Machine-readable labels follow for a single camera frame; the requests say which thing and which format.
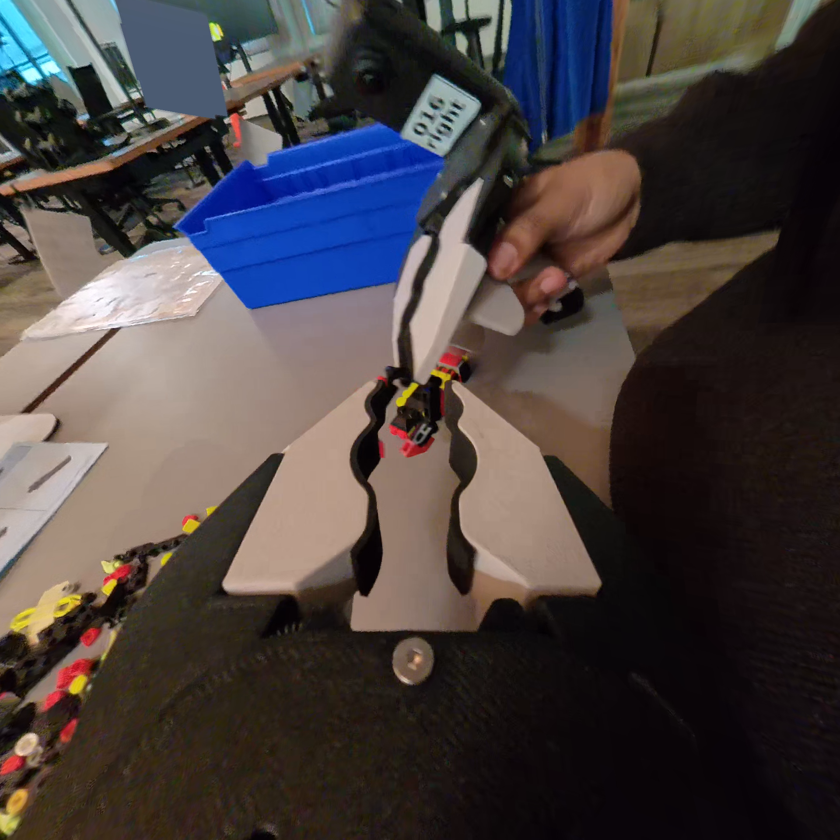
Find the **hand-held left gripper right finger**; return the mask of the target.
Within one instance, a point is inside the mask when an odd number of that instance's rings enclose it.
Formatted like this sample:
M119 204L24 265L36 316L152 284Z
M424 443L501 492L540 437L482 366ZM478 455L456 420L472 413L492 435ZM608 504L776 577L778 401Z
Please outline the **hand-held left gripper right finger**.
M539 447L459 382L446 386L448 575L462 595L529 606L541 597L593 597L602 579Z

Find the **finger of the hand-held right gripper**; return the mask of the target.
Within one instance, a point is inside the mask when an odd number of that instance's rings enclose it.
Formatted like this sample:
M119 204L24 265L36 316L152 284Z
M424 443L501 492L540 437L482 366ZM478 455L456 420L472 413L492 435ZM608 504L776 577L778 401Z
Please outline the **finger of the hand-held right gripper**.
M476 179L448 213L433 238L434 255L424 269L419 295L406 327L406 368L410 381L425 383L485 275L487 259L469 242L469 232L485 191Z
M424 286L436 253L436 238L415 232L400 269L393 298L392 364L402 370L430 370L434 366L429 350L421 348L420 336L413 336L412 325L419 322Z

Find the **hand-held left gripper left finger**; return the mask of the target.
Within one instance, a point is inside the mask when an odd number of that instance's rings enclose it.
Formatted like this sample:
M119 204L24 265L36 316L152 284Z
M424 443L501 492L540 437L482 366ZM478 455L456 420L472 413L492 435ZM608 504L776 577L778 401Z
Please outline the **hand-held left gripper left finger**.
M338 606L368 595L382 567L370 477L382 459L387 381L370 381L282 453L224 577L228 595Z

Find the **yellow black lego car model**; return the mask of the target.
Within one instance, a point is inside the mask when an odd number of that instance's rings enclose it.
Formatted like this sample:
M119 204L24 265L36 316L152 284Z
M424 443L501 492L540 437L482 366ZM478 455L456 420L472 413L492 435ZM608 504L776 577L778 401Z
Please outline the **yellow black lego car model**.
M425 382L413 381L397 397L389 430L402 440L404 457L423 455L431 448L439 423L445 418L446 385L451 382L465 384L472 372L472 351L452 343L439 357Z

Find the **pile of lego pieces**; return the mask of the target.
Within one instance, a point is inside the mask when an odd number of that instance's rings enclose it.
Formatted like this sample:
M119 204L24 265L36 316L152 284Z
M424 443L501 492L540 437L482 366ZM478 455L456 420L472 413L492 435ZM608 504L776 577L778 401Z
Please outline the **pile of lego pieces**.
M20 825L65 762L95 680L158 571L215 513L184 516L174 537L101 562L99 588L68 581L15 615L2 635L2 838Z

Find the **person's right forearm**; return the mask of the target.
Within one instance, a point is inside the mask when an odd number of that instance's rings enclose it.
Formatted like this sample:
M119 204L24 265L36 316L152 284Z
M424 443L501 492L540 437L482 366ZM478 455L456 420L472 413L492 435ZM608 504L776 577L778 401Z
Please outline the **person's right forearm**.
M717 71L609 146L635 159L640 210L615 259L779 228L828 107L838 104L839 3L744 72Z

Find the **lego instruction booklet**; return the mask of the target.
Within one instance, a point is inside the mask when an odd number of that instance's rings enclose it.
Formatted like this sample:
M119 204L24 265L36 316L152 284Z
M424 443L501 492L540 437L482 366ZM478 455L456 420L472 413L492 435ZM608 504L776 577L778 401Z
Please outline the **lego instruction booklet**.
M104 443L17 443L1 459L1 575L107 451Z

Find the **person's right hand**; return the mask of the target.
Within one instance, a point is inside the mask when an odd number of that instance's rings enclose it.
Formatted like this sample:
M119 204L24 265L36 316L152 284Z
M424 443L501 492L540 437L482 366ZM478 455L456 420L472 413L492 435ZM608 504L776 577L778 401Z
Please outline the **person's right hand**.
M606 266L640 213L642 173L624 150L603 150L523 180L490 248L489 274L508 283L540 257L546 264L514 291L527 325L540 320L571 280Z

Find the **nested blue storage bins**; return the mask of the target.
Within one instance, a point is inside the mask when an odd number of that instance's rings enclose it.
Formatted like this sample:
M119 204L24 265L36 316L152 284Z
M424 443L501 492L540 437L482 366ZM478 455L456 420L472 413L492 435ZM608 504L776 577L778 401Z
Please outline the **nested blue storage bins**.
M175 228L249 309L387 285L444 162L376 123L241 163Z

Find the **blue hanging cloth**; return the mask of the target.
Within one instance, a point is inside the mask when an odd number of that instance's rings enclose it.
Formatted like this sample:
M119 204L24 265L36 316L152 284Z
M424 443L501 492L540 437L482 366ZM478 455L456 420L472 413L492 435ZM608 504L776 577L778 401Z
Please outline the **blue hanging cloth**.
M607 104L611 1L513 1L503 84L528 124L529 151L572 133Z

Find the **clear plastic bag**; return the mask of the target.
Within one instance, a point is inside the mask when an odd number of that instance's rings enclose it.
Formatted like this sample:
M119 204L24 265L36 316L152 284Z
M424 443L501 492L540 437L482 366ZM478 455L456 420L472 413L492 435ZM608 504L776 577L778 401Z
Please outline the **clear plastic bag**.
M223 282L193 245L179 239L106 268L30 325L20 339L46 341L188 319Z

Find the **wooden desk with black legs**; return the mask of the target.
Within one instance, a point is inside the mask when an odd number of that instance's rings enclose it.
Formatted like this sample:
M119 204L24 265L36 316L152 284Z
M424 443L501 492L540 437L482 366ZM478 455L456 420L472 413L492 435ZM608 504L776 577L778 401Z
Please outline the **wooden desk with black legs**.
M2 185L2 195L28 199L49 196L69 202L89 218L96 235L122 257L136 251L123 228L109 215L107 205L130 187L138 191L155 177L194 159L210 186L233 170L224 146L230 125L228 118L254 99L266 104L272 126L283 140L299 144L298 128L291 109L280 95L281 86L298 78L314 81L323 96L320 54L312 54L283 65L268 66L233 81L224 91L227 116L212 119L185 115L147 138L136 140L96 161L61 171L30 173Z

